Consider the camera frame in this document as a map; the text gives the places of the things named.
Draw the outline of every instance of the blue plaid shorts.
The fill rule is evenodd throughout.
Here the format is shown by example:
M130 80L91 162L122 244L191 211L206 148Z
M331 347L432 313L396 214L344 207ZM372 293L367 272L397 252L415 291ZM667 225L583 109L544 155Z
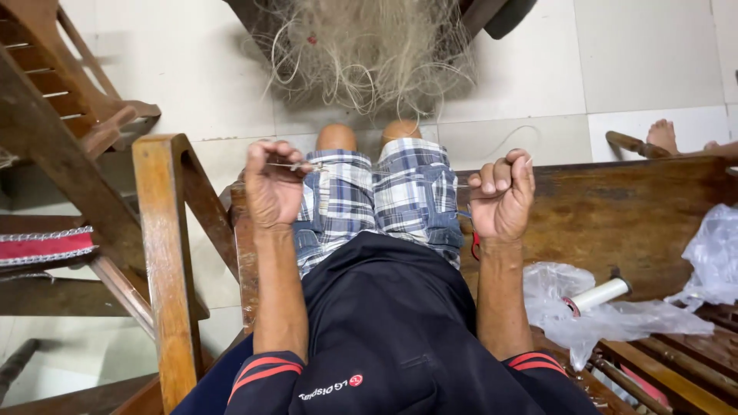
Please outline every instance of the blue plaid shorts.
M445 148L417 138L393 140L374 169L356 151L313 151L306 159L323 168L306 176L292 225L301 278L365 231L423 245L459 268L457 179Z

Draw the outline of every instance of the spool of thread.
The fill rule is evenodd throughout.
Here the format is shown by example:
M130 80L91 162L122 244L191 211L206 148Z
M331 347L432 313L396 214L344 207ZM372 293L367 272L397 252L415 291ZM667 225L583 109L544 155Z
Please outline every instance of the spool of thread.
M614 276L613 279L602 284L601 286L589 289L574 298L562 298L574 313L574 317L579 317L582 312L591 309L594 306L606 303L623 294L630 294L632 289L628 281L622 277Z

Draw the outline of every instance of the white tile floor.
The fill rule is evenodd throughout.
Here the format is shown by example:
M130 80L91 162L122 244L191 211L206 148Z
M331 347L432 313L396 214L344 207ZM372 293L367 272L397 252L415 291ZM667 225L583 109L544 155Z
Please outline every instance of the white tile floor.
M359 130L362 151L379 154L387 119L288 109L269 92L263 58L224 1L62 4L120 94L159 104L155 132L184 132L193 141L216 191L236 178L246 147L262 137L307 152L322 126L342 122ZM684 151L726 143L738 138L735 16L736 0L539 0L502 41L476 37L479 86L445 102L421 132L448 148L457 169L513 147L527 148L535 165L612 161L606 131L643 139L662 117L675 122ZM541 137L522 128L500 145L520 126ZM131 190L130 160L106 160L103 170L116 188ZM15 213L75 213L48 185L33 188L14 198ZM220 352L241 323L238 286L191 214L187 220L196 285L211 308L201 336ZM88 270L53 273L94 278ZM130 318L0 318L0 360L30 336L58 347L34 356L5 405L156 371L156 349Z

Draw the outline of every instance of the plastic bag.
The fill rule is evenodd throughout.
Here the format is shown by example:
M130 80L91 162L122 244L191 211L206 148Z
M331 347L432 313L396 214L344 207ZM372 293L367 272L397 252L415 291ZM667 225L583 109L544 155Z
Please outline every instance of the plastic bag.
M703 303L733 304L738 299L738 209L710 209L682 254L694 267L682 292L664 298L694 312Z
M575 370L584 368L600 339L631 341L651 333L712 334L714 324L663 301L605 303L574 317L562 296L573 297L595 286L591 272L566 264L538 262L523 270L528 322L569 349Z

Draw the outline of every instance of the jacket sleeve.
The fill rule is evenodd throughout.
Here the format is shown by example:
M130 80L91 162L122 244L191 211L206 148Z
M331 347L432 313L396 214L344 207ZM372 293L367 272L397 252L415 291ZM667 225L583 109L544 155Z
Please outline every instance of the jacket sleeve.
M547 351L519 354L503 364L547 414L599 414L584 390Z
M233 381L225 415L287 414L305 363L291 351L255 354Z

